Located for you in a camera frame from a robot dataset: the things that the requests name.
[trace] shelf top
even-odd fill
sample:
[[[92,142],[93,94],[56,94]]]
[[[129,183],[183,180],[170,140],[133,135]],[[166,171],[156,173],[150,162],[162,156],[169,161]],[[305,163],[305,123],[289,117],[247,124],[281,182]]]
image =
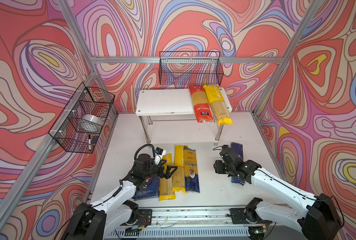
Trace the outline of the shelf top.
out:
[[[232,107],[225,89],[219,88],[228,111]],[[189,89],[142,90],[137,101],[137,116],[194,114]]]

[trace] white table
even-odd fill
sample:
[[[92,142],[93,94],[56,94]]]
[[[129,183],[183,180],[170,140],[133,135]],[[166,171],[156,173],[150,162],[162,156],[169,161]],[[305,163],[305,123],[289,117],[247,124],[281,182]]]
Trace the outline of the white table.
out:
[[[232,107],[227,98],[227,94],[223,88],[219,88],[220,93],[225,100],[228,111],[231,113]],[[141,120],[143,131],[145,132],[146,143],[150,143],[151,139],[147,133],[147,125],[145,124],[144,116],[147,116],[149,125],[153,124],[150,116],[156,115],[182,115],[195,114],[194,107],[191,101],[189,89],[159,89],[159,90],[142,90],[139,92],[137,101],[137,110],[135,114]],[[218,127],[215,141],[220,141],[223,124]]]

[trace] pasta package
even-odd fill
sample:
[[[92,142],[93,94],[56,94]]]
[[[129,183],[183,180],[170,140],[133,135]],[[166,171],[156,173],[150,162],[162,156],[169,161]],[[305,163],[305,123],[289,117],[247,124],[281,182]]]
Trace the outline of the pasta package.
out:
[[[198,122],[214,122],[211,115],[209,101],[202,86],[190,85],[192,105]]]
[[[173,192],[179,192],[182,190],[184,193],[186,193],[186,187],[184,184],[184,147],[188,146],[175,145],[174,165],[178,168],[173,174]]]
[[[221,124],[234,124],[231,121],[230,114],[228,113],[225,100],[220,93],[218,85],[204,86],[204,91],[209,99],[210,107],[218,120],[218,125]]]
[[[197,155],[195,150],[188,147],[183,148],[184,158],[184,181],[187,191],[199,193],[199,179],[197,167]]]
[[[167,165],[173,164],[173,155],[171,153],[167,154],[163,156],[162,159],[166,160],[166,163],[163,165],[166,171]],[[159,183],[159,201],[172,199],[175,199],[175,193],[173,193],[173,178],[161,178]]]

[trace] black wire basket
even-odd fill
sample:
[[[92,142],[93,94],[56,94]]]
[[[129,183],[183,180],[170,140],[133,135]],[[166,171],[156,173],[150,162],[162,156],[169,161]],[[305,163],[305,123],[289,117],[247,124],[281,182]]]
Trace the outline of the black wire basket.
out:
[[[219,51],[161,51],[159,56],[161,85],[187,88],[189,85],[220,85],[222,82]]]
[[[114,98],[106,90],[85,86],[65,121],[50,135],[66,152],[93,153]]]

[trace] robotic arm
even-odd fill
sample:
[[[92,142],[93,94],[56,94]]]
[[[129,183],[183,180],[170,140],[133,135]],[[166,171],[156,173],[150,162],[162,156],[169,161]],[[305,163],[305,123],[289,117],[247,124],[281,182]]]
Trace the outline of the robotic arm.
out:
[[[153,158],[148,154],[140,154],[142,148],[150,146]],[[176,166],[167,166],[162,156],[166,151],[154,150],[152,144],[140,147],[134,156],[134,164],[127,176],[119,180],[120,185],[109,194],[88,205],[80,204],[69,219],[61,240],[101,240],[103,236],[123,223],[130,231],[138,232],[150,224],[149,217],[140,214],[138,205],[128,199],[132,198],[145,185],[146,180],[153,176],[169,179],[176,171]]]
[[[216,173],[239,177],[292,207],[281,207],[254,198],[245,209],[248,222],[270,220],[281,223],[303,233],[309,240],[333,240],[342,227],[331,197],[324,194],[315,196],[277,178],[254,161],[244,162],[228,145],[223,145],[219,154],[222,161],[215,162]]]

